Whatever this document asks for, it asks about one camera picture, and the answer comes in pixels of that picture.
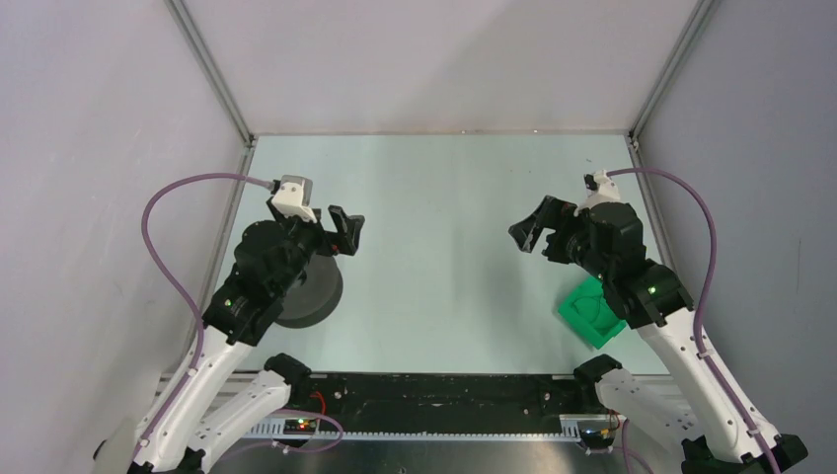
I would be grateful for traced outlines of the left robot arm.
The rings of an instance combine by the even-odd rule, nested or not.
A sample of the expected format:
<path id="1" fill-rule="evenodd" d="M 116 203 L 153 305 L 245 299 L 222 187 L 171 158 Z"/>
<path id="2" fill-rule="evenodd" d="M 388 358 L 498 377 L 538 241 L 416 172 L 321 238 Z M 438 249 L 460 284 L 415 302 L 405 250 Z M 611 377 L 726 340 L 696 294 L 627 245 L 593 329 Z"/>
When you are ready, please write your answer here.
<path id="1" fill-rule="evenodd" d="M 116 433 L 95 453 L 97 473 L 208 473 L 268 414 L 300 411 L 312 398 L 309 368 L 287 354 L 270 357 L 250 385 L 216 410 L 227 378 L 255 349 L 302 285 L 314 257 L 352 256 L 365 224 L 331 205 L 332 231 L 319 210 L 274 209 L 248 226 L 230 275 L 203 311 L 175 379 L 133 433 Z"/>

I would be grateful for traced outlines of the dark grey cable spool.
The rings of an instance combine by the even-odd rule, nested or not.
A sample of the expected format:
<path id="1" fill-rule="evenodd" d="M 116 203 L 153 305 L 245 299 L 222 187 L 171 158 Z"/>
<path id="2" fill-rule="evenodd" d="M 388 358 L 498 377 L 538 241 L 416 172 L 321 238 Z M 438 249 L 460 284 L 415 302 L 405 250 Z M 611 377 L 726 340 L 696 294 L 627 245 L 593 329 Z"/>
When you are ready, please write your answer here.
<path id="1" fill-rule="evenodd" d="M 274 323 L 288 329 L 315 326 L 328 318 L 342 298 L 343 279 L 335 257 L 314 256 L 292 287 Z"/>

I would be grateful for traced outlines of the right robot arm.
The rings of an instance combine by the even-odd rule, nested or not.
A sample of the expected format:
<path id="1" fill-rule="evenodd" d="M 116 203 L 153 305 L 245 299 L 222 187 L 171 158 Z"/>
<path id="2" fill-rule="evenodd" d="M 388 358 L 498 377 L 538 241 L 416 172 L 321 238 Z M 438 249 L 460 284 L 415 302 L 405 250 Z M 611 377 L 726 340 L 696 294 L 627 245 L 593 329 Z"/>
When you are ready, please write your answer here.
<path id="1" fill-rule="evenodd" d="M 607 306 L 651 347 L 688 403 L 679 407 L 661 398 L 601 355 L 574 372 L 580 409 L 606 407 L 625 416 L 674 454 L 684 473 L 783 473 L 807 458 L 803 441 L 779 433 L 733 379 L 727 383 L 744 409 L 728 399 L 707 365 L 711 341 L 694 332 L 692 297 L 673 270 L 647 257 L 643 224 L 629 204 L 578 208 L 546 196 L 508 233 L 529 253 L 545 229 L 551 232 L 547 260 L 576 264 L 601 282 Z"/>

